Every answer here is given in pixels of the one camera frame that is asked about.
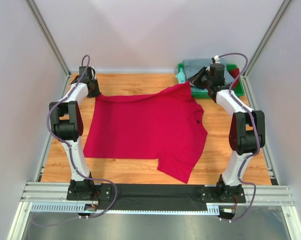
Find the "bright red t shirt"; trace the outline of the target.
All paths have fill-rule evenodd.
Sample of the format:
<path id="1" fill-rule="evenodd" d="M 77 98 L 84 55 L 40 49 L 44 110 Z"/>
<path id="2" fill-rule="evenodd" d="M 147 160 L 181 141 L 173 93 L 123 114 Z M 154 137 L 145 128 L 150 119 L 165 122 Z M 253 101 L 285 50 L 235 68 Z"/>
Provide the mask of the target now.
<path id="1" fill-rule="evenodd" d="M 207 139 L 204 110 L 189 83 L 155 94 L 100 95 L 83 149 L 86 158 L 158 161 L 158 170 L 187 183 Z"/>

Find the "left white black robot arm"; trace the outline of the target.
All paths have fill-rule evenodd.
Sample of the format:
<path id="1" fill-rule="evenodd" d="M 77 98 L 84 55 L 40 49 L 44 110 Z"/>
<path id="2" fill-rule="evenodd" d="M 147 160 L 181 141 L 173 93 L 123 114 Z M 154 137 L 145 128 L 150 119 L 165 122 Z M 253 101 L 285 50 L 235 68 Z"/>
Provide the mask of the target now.
<path id="1" fill-rule="evenodd" d="M 61 142 L 71 167 L 71 180 L 75 182 L 93 179 L 82 146 L 84 124 L 80 104 L 83 99 L 100 94 L 95 69 L 81 66 L 68 92 L 59 101 L 49 104 L 46 125 L 50 134 Z"/>

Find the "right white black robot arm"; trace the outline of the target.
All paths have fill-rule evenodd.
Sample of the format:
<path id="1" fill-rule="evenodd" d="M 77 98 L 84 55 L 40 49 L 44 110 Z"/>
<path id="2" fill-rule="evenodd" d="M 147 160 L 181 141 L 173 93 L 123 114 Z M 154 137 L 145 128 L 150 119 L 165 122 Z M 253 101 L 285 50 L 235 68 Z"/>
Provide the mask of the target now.
<path id="1" fill-rule="evenodd" d="M 264 147 L 266 129 L 264 112 L 240 100 L 232 86 L 225 83 L 224 75 L 225 66 L 214 62 L 202 67 L 189 81 L 197 88 L 206 89 L 208 96 L 231 116 L 228 141 L 232 153 L 221 175 L 223 184 L 215 190 L 216 197 L 227 202 L 234 196 L 232 187 L 244 183 L 242 177 L 250 160 Z"/>

